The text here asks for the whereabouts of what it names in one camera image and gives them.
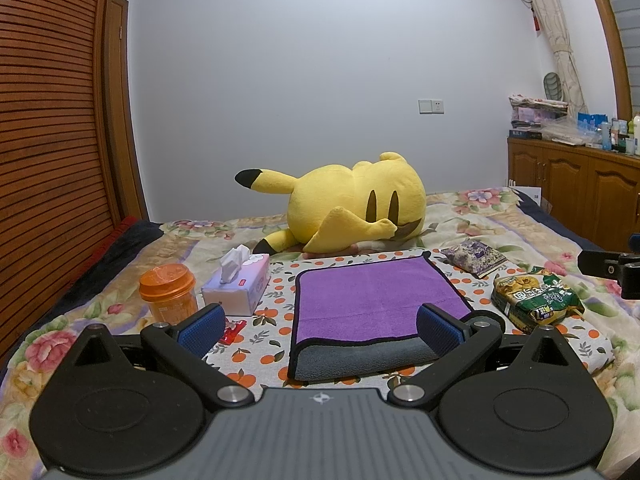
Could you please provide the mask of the purple and grey towel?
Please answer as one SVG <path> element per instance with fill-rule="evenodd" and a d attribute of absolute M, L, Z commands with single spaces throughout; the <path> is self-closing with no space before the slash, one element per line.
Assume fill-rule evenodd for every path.
<path fill-rule="evenodd" d="M 422 304 L 461 320 L 474 311 L 429 252 L 300 272 L 288 379 L 330 382 L 427 364 L 416 332 Z"/>

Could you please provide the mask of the red candy wrapper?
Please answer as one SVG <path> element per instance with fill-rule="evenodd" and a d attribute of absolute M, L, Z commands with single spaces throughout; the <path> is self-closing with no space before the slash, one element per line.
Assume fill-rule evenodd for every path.
<path fill-rule="evenodd" d="M 242 318 L 239 321 L 233 321 L 227 318 L 226 326 L 224 326 L 224 333 L 219 339 L 219 343 L 224 346 L 230 346 L 230 344 L 235 342 L 236 337 L 239 336 L 245 326 L 246 321 Z"/>

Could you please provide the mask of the orange lidded cup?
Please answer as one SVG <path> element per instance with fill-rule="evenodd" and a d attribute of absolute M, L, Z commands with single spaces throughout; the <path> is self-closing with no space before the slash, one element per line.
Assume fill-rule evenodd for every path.
<path fill-rule="evenodd" d="M 156 322 L 177 325 L 198 312 L 195 278 L 183 263 L 166 263 L 144 272 L 139 295 Z"/>

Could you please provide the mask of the green yellow snack bag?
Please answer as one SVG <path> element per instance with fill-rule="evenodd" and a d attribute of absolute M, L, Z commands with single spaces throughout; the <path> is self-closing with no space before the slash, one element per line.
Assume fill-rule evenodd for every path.
<path fill-rule="evenodd" d="M 554 325 L 568 316 L 582 316 L 585 312 L 576 292 L 543 268 L 495 278 L 491 301 L 526 334 L 538 326 Z"/>

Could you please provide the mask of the orange print cloth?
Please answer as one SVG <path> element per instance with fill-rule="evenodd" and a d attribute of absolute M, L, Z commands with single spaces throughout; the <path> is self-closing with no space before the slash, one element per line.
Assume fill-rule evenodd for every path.
<path fill-rule="evenodd" d="M 492 278 L 479 280 L 438 252 L 274 262 L 254 315 L 206 362 L 240 385 L 353 385 L 386 390 L 436 360 L 416 333 L 422 304 L 455 318 L 485 309 Z"/>

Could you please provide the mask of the wooden sideboard cabinet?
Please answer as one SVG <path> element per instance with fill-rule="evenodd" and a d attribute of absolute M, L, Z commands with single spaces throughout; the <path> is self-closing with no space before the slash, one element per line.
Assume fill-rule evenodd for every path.
<path fill-rule="evenodd" d="M 536 186 L 550 214 L 602 249 L 626 252 L 639 232 L 639 159 L 544 140 L 508 140 L 509 179 Z"/>

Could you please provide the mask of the purple snack packet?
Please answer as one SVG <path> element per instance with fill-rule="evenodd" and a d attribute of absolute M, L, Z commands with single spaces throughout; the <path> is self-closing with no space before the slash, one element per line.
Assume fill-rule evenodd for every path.
<path fill-rule="evenodd" d="M 486 278 L 498 270 L 506 257 L 497 249 L 480 240 L 462 240 L 454 246 L 442 248 L 440 251 L 453 266 L 457 266 L 476 278 Z"/>

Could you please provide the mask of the dark blue bed sheet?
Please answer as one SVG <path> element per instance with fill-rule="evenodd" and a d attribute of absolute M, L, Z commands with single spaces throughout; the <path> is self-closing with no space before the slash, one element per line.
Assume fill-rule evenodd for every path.
<path fill-rule="evenodd" d="M 570 229 L 567 229 L 567 227 L 563 226 L 561 222 L 550 216 L 550 214 L 547 214 L 541 206 L 538 206 L 537 203 L 528 195 L 520 191 L 514 191 L 514 193 L 518 196 L 518 209 L 523 214 L 526 214 L 526 216 L 529 216 L 547 228 L 552 229 L 552 231 L 559 234 L 559 236 L 568 238 L 582 249 L 597 250 L 600 252 L 601 247 L 593 244 L 590 240 L 579 236 Z"/>

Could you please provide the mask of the floral bed blanket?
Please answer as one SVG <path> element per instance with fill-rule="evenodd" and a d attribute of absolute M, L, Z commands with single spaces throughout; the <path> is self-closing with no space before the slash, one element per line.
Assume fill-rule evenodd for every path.
<path fill-rule="evenodd" d="M 138 293 L 143 272 L 181 262 L 204 282 L 227 250 L 253 245 L 283 223 L 282 217 L 273 216 L 130 228 L 23 337 L 9 360 L 1 384 L 2 477 L 35 479 L 43 474 L 28 432 L 28 416 L 79 333 L 91 323 L 101 323 L 115 334 L 135 334 L 151 323 L 152 314 Z M 584 314 L 569 318 L 561 330 L 612 408 L 613 437 L 599 468 L 608 478 L 618 477 L 639 456 L 639 306 L 620 296 L 619 284 L 582 275 L 577 266 L 582 248 L 523 214 L 510 188 L 430 195 L 424 231 L 414 240 L 401 246 L 363 246 L 320 259 L 411 249 L 439 252 L 471 237 L 503 253 L 506 262 L 500 275 L 543 268 L 562 278 L 582 300 Z M 292 250 L 271 263 L 312 259 Z"/>

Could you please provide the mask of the bottles on cabinet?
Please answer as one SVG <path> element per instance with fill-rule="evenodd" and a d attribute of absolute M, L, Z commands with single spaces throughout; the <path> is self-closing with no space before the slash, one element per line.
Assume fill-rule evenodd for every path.
<path fill-rule="evenodd" d="M 598 148 L 625 155 L 638 155 L 637 141 L 632 132 L 632 122 L 610 119 L 605 114 L 579 113 L 579 135 L 588 148 Z"/>

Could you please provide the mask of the stacked boxes on cabinet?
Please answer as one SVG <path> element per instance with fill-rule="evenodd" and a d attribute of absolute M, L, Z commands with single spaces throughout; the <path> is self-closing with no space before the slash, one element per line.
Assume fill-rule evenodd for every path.
<path fill-rule="evenodd" d="M 568 112 L 568 104 L 564 101 L 511 94 L 509 102 L 512 108 L 510 138 L 540 140 L 542 127 L 565 117 Z"/>

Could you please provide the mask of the yellow Pikachu plush toy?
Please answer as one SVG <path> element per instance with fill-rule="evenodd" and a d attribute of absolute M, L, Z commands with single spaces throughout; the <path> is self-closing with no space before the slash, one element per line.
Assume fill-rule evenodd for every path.
<path fill-rule="evenodd" d="M 234 180 L 255 192 L 288 196 L 288 226 L 265 236 L 256 254 L 275 255 L 296 245 L 311 254 L 333 254 L 362 242 L 403 242 L 418 235 L 424 222 L 422 180 L 395 152 L 352 168 L 322 166 L 299 178 L 255 168 Z"/>

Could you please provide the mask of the wooden slatted headboard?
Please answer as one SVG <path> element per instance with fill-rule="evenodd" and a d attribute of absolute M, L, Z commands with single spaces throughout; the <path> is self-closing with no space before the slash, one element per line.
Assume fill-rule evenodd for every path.
<path fill-rule="evenodd" d="M 106 0 L 1 0 L 1 354 L 120 219 L 107 157 Z"/>

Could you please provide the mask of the beige curtain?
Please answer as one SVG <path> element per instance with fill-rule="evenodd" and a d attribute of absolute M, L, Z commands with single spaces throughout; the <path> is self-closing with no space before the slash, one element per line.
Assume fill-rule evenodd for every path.
<path fill-rule="evenodd" d="M 532 3 L 553 53 L 568 114 L 576 117 L 579 113 L 585 113 L 588 108 L 582 93 L 561 0 L 532 0 Z"/>

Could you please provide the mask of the white wall switch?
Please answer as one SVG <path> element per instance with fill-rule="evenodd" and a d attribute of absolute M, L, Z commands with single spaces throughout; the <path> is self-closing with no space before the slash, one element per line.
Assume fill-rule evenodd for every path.
<path fill-rule="evenodd" d="M 420 114 L 444 114 L 445 107 L 443 100 L 420 99 L 418 101 Z"/>

